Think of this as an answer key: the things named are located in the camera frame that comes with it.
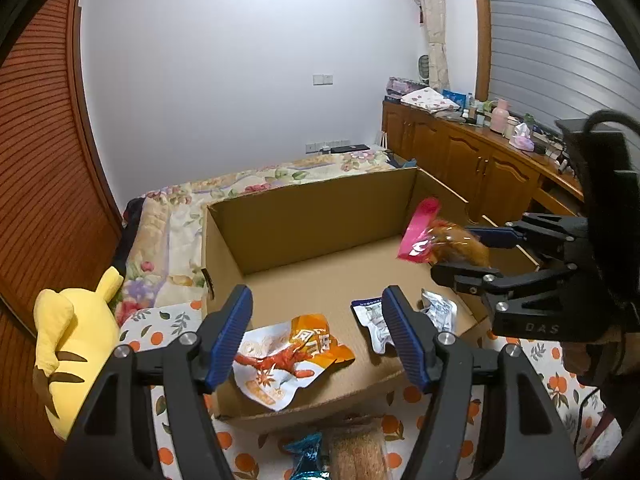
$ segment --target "snack package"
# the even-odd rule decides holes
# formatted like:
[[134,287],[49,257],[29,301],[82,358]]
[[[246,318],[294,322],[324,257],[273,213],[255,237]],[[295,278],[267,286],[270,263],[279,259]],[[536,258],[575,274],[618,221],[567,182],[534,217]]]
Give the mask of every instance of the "snack package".
[[420,202],[400,242],[398,258],[415,263],[468,262],[489,267],[489,249],[459,225],[437,218],[440,202]]
[[[423,289],[422,307],[420,312],[429,316],[438,332],[455,332],[458,306],[454,301]],[[369,329],[373,351],[383,355],[386,345],[394,342],[382,316],[382,298],[351,301],[351,308],[360,324]]]
[[246,332],[234,358],[234,377],[247,397],[279,412],[332,363],[353,359],[329,333],[322,314],[307,314]]
[[293,470],[289,480],[329,480],[329,472],[322,464],[322,433],[313,433],[284,446],[291,453]]
[[392,345],[393,341],[382,317],[382,298],[351,301],[351,308],[360,324],[369,329],[373,351],[383,355],[386,344]]
[[331,480],[390,480],[385,456],[385,437],[378,422],[331,431]]

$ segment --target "small fan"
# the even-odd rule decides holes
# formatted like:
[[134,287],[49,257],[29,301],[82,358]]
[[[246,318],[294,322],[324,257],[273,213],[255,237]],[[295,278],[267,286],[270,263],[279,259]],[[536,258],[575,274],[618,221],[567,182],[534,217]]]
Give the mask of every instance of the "small fan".
[[418,59],[418,73],[420,79],[425,85],[429,85],[429,56],[426,54]]

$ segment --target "bed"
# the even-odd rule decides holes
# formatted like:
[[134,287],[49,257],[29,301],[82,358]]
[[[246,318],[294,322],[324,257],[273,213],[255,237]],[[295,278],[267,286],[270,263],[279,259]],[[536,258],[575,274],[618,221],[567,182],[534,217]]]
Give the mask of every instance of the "bed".
[[[113,305],[121,326],[120,340],[136,350],[157,348],[199,325],[205,293],[200,249],[207,205],[239,194],[350,174],[389,171],[394,167],[382,151],[315,155],[147,193],[144,200],[138,199],[129,211],[129,221],[135,229],[134,234],[129,235],[130,250],[123,268],[125,281]],[[495,336],[490,330],[479,341],[485,348],[496,349],[507,342],[517,342],[523,347],[573,439],[578,407],[592,388],[581,386],[573,374],[564,370],[558,343],[514,341]],[[153,388],[152,402],[162,468],[165,476],[178,480],[180,472],[174,460],[170,422],[160,386]],[[386,459],[395,480],[399,480],[404,471],[429,402],[430,396],[422,395],[407,384],[360,407],[364,413],[382,416]],[[594,395],[584,409],[578,451],[588,443],[603,410],[599,396]],[[458,468],[461,479],[472,472],[481,413],[482,387],[475,386]],[[259,475],[260,480],[287,480],[292,463],[290,456],[281,452],[282,442],[301,436],[300,432],[258,435],[215,419],[213,424],[236,478],[258,480]]]

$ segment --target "jar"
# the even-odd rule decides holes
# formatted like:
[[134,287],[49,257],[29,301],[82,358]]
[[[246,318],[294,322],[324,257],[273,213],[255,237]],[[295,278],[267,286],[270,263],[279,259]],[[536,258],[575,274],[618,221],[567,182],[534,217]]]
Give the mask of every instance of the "jar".
[[504,129],[504,136],[507,139],[511,139],[511,137],[514,136],[516,133],[516,126],[518,126],[518,124],[520,124],[520,121],[517,117],[510,116],[509,119],[507,119],[507,127]]
[[509,107],[509,103],[504,99],[498,99],[498,105],[494,108],[494,111],[491,113],[491,124],[490,128],[498,133],[504,134],[505,129],[507,128],[507,118],[509,117],[509,112],[507,108]]

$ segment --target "white wall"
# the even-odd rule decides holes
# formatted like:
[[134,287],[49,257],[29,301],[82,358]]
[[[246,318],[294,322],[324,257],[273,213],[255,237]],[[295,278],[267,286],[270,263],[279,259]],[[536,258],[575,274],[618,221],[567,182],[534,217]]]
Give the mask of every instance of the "white wall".
[[[81,0],[82,70],[116,202],[372,142],[391,75],[417,77],[412,0]],[[312,74],[334,85],[312,86]]]
[[446,0],[446,43],[450,89],[476,92],[478,11],[476,0]]

